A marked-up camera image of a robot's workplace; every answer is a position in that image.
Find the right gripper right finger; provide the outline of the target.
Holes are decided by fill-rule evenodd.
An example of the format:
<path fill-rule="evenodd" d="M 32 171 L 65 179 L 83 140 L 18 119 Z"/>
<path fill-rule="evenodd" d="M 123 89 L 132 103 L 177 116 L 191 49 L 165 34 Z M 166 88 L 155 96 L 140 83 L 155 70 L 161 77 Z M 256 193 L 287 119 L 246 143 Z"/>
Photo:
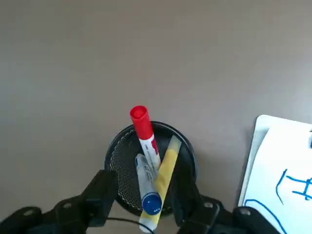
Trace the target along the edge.
<path fill-rule="evenodd" d="M 172 209 L 179 234 L 277 234 L 257 210 L 236 207 L 229 212 L 219 200 L 199 193 L 193 180 L 173 180 Z"/>

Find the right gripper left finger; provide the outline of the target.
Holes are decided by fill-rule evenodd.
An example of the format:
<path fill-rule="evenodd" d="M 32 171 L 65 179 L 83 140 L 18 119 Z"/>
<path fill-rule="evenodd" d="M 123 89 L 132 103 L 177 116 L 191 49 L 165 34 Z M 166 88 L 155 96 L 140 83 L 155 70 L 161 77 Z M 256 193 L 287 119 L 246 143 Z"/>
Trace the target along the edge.
<path fill-rule="evenodd" d="M 43 213 L 39 207 L 16 210 L 0 223 L 2 234 L 84 234 L 104 226 L 117 196 L 117 174 L 99 170 L 84 191 Z"/>

